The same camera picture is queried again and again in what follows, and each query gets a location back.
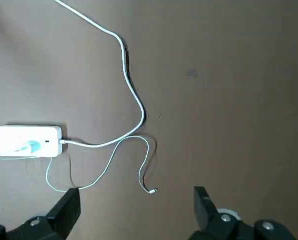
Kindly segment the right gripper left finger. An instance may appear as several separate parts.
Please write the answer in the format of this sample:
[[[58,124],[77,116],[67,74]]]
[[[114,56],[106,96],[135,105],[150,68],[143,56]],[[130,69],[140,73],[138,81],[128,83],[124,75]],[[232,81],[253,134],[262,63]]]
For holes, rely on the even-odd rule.
[[[80,192],[70,188],[45,216],[30,218],[7,231],[0,225],[0,240],[64,240],[81,214]]]

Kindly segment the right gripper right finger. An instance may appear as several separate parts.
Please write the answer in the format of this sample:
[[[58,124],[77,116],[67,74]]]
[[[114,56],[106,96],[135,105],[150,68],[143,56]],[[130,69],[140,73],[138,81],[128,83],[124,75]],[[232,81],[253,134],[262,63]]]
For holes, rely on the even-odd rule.
[[[202,186],[194,187],[194,213],[199,226],[191,240],[294,240],[283,224],[261,219],[253,225],[244,223],[232,210],[219,209]]]

